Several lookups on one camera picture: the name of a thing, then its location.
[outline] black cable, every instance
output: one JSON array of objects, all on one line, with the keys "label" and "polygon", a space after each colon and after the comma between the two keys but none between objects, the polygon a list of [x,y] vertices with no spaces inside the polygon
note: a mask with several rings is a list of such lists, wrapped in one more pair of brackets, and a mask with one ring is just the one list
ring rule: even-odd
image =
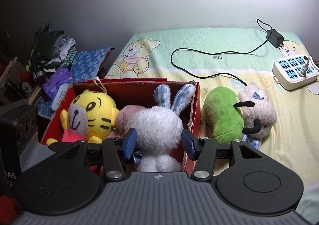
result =
[{"label": "black cable", "polygon": [[270,36],[272,35],[272,30],[273,28],[267,24],[267,23],[264,23],[262,22],[261,20],[257,19],[257,24],[264,30],[266,31],[260,24],[259,22],[261,22],[262,24],[264,25],[267,25],[270,27],[270,35],[269,37],[261,44],[259,45],[258,47],[256,47],[255,49],[253,49],[252,51],[249,51],[249,52],[246,52],[246,53],[242,53],[242,52],[236,52],[236,51],[224,51],[224,52],[218,52],[218,53],[208,53],[208,52],[204,52],[204,51],[200,51],[200,50],[197,50],[197,49],[191,49],[191,48],[178,48],[178,49],[175,49],[172,54],[171,54],[171,64],[176,67],[177,69],[180,69],[182,71],[184,71],[185,73],[191,75],[192,77],[196,77],[196,78],[199,78],[199,79],[207,79],[207,78],[211,78],[211,77],[216,77],[216,76],[219,76],[219,75],[229,75],[229,76],[232,76],[234,77],[235,79],[237,79],[239,82],[241,82],[242,84],[244,85],[247,85],[244,81],[242,81],[240,78],[232,75],[232,74],[229,74],[229,73],[217,73],[217,74],[213,74],[211,76],[206,76],[206,77],[200,77],[200,76],[196,76],[190,72],[188,72],[186,69],[182,68],[182,67],[179,67],[177,65],[175,65],[173,63],[173,55],[176,51],[179,51],[179,50],[188,50],[188,51],[194,51],[194,52],[198,52],[198,53],[201,53],[201,54],[205,54],[205,55],[222,55],[222,54],[226,54],[226,53],[235,53],[235,54],[240,54],[240,55],[247,55],[247,54],[250,54],[250,53],[253,53],[254,51],[256,51],[257,49],[259,49],[261,46],[265,45],[266,42],[269,40]]}]

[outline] blue patterned cloth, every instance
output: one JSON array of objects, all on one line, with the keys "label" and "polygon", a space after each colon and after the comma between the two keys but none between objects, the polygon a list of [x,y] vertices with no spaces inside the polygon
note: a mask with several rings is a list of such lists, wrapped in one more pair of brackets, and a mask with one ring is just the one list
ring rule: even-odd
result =
[{"label": "blue patterned cloth", "polygon": [[[72,82],[81,82],[86,80],[92,80],[98,74],[99,67],[105,55],[109,50],[114,48],[103,48],[95,51],[82,51],[79,52],[74,59],[71,71],[73,78]],[[41,96],[37,103],[39,115],[41,117],[51,119],[54,111],[51,109],[52,101],[45,96]]]},{"label": "blue patterned cloth", "polygon": [[261,147],[261,139],[260,138],[251,139],[251,137],[249,135],[243,134],[241,140],[243,142],[249,143],[255,149],[260,150],[260,147]]}]

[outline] power strip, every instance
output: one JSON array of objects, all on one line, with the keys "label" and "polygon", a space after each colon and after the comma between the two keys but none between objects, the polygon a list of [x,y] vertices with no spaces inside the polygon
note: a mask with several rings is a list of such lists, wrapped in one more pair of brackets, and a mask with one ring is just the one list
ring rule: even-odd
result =
[{"label": "power strip", "polygon": [[[298,73],[304,64],[310,58],[309,67],[306,75],[301,77]],[[276,59],[272,67],[274,80],[277,84],[281,84],[287,90],[297,89],[301,86],[315,82],[319,71],[310,56],[298,54],[290,57]]]}]

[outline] folded clothes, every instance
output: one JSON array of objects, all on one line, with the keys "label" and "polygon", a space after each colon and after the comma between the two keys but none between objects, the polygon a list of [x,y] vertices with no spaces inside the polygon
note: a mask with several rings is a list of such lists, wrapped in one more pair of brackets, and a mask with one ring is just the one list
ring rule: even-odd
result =
[{"label": "folded clothes", "polygon": [[60,66],[67,67],[77,55],[75,40],[63,31],[40,33],[34,38],[31,71],[36,81],[45,81]]},{"label": "folded clothes", "polygon": [[[113,48],[103,48],[91,52],[79,52],[72,63],[70,73],[72,74],[73,79],[70,81],[70,83],[91,80],[96,77],[99,67],[109,50],[113,50]],[[38,107],[38,113],[40,116],[51,119],[52,115],[54,114],[54,110],[51,108],[51,99],[41,96],[36,105]]]},{"label": "folded clothes", "polygon": [[39,33],[33,38],[34,52],[31,57],[31,68],[38,59],[52,59],[52,48],[56,40],[64,34],[64,31]]},{"label": "folded clothes", "polygon": [[63,60],[61,67],[67,67],[69,65],[71,65],[75,59],[75,57],[77,56],[78,52],[75,46],[72,46],[69,49],[68,55],[66,56],[66,58]]},{"label": "folded clothes", "polygon": [[61,60],[60,62],[62,62],[68,55],[69,49],[75,44],[75,40],[69,38],[67,35],[64,35],[58,40],[59,43],[55,43],[56,46],[53,46],[52,55],[54,55],[55,58],[59,58]]}]

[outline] power plug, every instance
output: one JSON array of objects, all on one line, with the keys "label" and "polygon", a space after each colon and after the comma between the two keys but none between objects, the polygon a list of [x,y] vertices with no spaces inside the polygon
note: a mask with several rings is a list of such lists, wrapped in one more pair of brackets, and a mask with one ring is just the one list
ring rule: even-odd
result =
[{"label": "power plug", "polygon": [[283,36],[278,32],[276,31],[275,29],[272,29],[272,30],[267,30],[267,36],[266,38],[269,38],[269,42],[275,47],[275,48],[278,48],[278,47],[281,47],[283,45],[283,42],[284,42],[284,38]]}]

